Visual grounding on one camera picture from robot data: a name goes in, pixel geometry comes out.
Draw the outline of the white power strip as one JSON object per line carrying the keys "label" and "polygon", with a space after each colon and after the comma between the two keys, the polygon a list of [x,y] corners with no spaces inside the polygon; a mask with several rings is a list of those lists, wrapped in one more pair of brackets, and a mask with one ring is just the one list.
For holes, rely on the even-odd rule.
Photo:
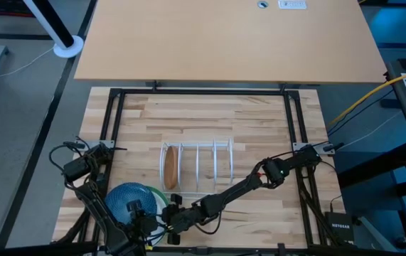
{"label": "white power strip", "polygon": [[306,0],[278,0],[280,9],[304,10],[307,9]]}

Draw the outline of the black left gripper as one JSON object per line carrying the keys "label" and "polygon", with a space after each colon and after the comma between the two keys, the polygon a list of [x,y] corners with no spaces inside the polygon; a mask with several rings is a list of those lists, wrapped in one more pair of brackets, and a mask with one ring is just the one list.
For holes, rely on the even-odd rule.
{"label": "black left gripper", "polygon": [[127,203],[131,214],[131,238],[135,242],[151,242],[156,236],[152,233],[159,227],[156,213],[146,213],[140,200]]}

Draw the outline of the light wooden desk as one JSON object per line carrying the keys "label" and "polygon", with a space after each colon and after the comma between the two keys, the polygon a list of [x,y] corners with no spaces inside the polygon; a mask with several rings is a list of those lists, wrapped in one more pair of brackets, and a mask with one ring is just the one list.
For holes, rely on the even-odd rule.
{"label": "light wooden desk", "polygon": [[[261,9],[258,1],[269,6]],[[357,0],[99,0],[78,80],[380,83]]]}

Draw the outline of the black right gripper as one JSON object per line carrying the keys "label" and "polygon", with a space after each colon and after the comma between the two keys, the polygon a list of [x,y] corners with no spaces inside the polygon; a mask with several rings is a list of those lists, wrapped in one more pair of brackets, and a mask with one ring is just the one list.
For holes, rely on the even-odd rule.
{"label": "black right gripper", "polygon": [[190,227],[203,220],[203,212],[197,206],[196,208],[184,208],[182,205],[182,196],[172,193],[171,203],[167,205],[161,213],[161,219],[165,222],[167,231],[167,243],[169,245],[181,244],[181,233],[187,231]]}

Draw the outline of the dark crate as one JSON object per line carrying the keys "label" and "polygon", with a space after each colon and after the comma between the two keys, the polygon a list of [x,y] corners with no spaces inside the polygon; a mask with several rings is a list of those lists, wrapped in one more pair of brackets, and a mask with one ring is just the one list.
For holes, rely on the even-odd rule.
{"label": "dark crate", "polygon": [[23,0],[0,0],[0,16],[35,17]]}

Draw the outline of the blue glass plate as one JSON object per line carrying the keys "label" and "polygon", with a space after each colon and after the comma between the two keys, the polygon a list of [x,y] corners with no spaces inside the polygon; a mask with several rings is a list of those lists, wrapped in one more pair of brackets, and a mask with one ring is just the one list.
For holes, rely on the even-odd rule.
{"label": "blue glass plate", "polygon": [[146,214],[156,214],[157,204],[152,191],[143,184],[123,183],[113,188],[105,198],[105,204],[118,222],[128,224],[132,221],[132,209],[129,204],[139,201],[139,210]]}

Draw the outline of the round wooden plate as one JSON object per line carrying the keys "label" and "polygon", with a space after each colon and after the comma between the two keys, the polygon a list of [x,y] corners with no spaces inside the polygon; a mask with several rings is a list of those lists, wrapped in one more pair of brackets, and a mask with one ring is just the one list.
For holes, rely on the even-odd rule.
{"label": "round wooden plate", "polygon": [[175,146],[170,146],[166,150],[164,159],[164,186],[171,190],[178,183],[178,149]]}

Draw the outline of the black aluminium table frame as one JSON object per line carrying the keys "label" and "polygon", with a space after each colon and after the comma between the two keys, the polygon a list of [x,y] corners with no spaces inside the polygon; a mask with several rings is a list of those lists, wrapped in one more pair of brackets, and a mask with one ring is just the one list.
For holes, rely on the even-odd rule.
{"label": "black aluminium table frame", "polygon": [[[327,139],[318,95],[313,90],[259,95],[133,94],[111,97],[109,88],[90,91],[80,136],[115,141],[109,187],[125,182],[161,188],[161,145],[234,143],[234,184],[268,157],[288,158],[294,142]],[[217,220],[181,234],[181,247],[268,250],[278,244],[304,249],[330,240],[309,209],[302,208],[295,173],[276,189],[260,188],[229,203]]]}

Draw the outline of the grey metal mounting plate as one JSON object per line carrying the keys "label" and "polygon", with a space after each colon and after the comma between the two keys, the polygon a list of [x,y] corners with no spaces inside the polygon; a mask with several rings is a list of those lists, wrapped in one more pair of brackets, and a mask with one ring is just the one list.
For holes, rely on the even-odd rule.
{"label": "grey metal mounting plate", "polygon": [[312,146],[318,154],[322,155],[334,155],[336,150],[334,149],[335,146],[329,142],[320,142],[317,144],[310,144],[310,143],[301,143],[301,142],[294,142],[292,144],[292,150],[298,151],[306,147]]}
{"label": "grey metal mounting plate", "polygon": [[104,144],[107,148],[114,148],[113,140],[96,140],[96,141],[76,141],[77,144],[81,144],[80,151],[87,151],[93,147],[96,147],[99,144]]}

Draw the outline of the black and white pole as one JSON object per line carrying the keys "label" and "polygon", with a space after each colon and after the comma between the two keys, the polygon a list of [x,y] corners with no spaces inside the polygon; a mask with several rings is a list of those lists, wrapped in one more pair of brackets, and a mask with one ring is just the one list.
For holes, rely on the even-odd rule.
{"label": "black and white pole", "polygon": [[71,35],[49,0],[23,0],[48,35],[53,39],[53,52],[60,58],[73,58],[81,53],[84,40]]}

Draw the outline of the black Netgear switch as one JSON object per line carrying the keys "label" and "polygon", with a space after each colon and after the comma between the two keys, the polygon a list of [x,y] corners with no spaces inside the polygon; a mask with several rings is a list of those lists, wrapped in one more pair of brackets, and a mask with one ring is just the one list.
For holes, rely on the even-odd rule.
{"label": "black Netgear switch", "polygon": [[353,220],[346,213],[325,212],[328,224],[340,239],[350,244],[354,243]]}

